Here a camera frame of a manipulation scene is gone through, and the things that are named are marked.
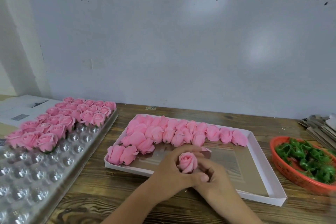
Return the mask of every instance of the wood grain surface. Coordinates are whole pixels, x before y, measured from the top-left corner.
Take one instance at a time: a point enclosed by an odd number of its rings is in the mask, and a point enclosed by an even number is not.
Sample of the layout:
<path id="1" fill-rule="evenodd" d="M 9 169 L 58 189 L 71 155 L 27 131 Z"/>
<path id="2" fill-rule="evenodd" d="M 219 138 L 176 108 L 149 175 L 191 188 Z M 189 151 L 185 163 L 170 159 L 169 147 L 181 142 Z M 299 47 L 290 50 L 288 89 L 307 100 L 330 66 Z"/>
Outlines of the wood grain surface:
<path id="1" fill-rule="evenodd" d="M 119 117 L 54 210 L 48 223 L 100 223 L 147 179 L 106 169 L 103 161 L 107 148 L 113 145 L 129 121 L 138 113 L 165 115 L 250 130 L 254 133 L 269 161 L 271 152 L 268 143 L 275 136 L 303 138 L 318 145 L 297 123 L 297 120 L 164 107 L 145 110 L 146 106 L 130 104 L 117 104 L 117 108 Z M 288 181 L 277 171 L 273 163 L 271 165 L 288 196 L 285 204 L 277 207 L 244 200 L 264 223 L 336 223 L 336 197 L 334 195 L 321 196 L 309 193 Z M 157 205 L 144 223 L 218 224 L 226 222 L 207 205 L 194 189 L 190 188 Z"/>

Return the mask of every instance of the white board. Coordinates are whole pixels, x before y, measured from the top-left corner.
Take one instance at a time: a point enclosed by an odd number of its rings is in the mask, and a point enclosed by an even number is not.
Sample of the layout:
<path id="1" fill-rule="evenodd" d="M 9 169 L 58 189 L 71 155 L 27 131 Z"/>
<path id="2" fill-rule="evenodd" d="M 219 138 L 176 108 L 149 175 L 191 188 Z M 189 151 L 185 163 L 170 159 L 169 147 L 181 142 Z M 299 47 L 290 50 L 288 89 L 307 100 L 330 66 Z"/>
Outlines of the white board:
<path id="1" fill-rule="evenodd" d="M 286 118 L 335 111 L 334 1 L 30 1 L 56 99 Z"/>

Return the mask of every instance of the red basket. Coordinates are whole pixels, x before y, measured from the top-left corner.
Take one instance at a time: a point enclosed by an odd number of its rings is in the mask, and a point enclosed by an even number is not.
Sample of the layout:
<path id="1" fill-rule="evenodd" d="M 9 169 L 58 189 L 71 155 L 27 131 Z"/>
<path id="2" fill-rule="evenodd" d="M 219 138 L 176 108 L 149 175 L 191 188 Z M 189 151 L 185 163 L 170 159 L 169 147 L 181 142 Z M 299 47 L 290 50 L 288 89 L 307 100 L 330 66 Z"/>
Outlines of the red basket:
<path id="1" fill-rule="evenodd" d="M 282 143 L 288 143 L 289 142 L 289 137 L 287 136 L 278 136 L 273 138 L 269 145 L 271 147 L 271 153 L 272 153 L 272 161 L 274 163 L 274 165 L 276 166 L 276 168 L 280 171 L 280 173 L 282 173 L 288 180 L 292 181 L 293 183 L 295 183 L 296 185 L 299 185 L 309 191 L 318 193 L 318 194 L 330 194 L 331 192 L 335 192 L 336 191 L 336 182 L 334 182 L 333 184 L 324 184 L 318 181 L 315 181 L 313 179 L 308 178 L 307 176 L 305 176 L 304 174 L 301 174 L 300 172 L 298 172 L 296 169 L 299 169 L 301 171 L 303 171 L 301 169 L 301 167 L 297 164 L 296 160 L 292 160 L 292 165 L 293 167 L 291 167 L 290 165 L 288 165 L 286 162 L 284 162 L 279 155 L 276 153 L 275 151 L 275 147 L 282 144 Z M 332 164 L 334 167 L 336 167 L 336 157 L 334 157 L 333 155 L 331 155 L 329 152 L 327 152 L 326 150 L 313 145 L 315 148 L 317 149 L 321 149 L 323 150 L 326 154 L 328 154 L 329 156 L 332 157 Z"/>

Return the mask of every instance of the clear plastic blister tray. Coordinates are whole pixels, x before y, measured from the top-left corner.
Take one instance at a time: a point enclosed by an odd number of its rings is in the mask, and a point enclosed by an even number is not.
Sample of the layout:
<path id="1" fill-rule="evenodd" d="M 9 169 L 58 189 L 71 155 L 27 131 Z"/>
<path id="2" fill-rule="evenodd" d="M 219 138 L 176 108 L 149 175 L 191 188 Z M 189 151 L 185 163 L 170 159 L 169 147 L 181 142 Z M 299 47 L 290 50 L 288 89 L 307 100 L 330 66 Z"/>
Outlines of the clear plastic blister tray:
<path id="1" fill-rule="evenodd" d="M 77 124 L 50 154 L 0 147 L 0 223 L 45 223 L 112 124 Z"/>

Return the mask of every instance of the stack of cardboard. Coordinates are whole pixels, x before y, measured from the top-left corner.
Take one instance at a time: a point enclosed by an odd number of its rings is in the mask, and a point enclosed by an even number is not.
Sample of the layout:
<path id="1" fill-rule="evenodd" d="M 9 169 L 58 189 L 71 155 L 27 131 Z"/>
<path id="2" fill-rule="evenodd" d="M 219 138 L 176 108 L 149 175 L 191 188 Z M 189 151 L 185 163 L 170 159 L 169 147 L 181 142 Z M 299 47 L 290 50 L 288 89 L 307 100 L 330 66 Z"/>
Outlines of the stack of cardboard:
<path id="1" fill-rule="evenodd" d="M 329 117 L 311 115 L 299 121 L 306 131 L 327 149 L 336 150 L 336 131 L 329 126 Z"/>

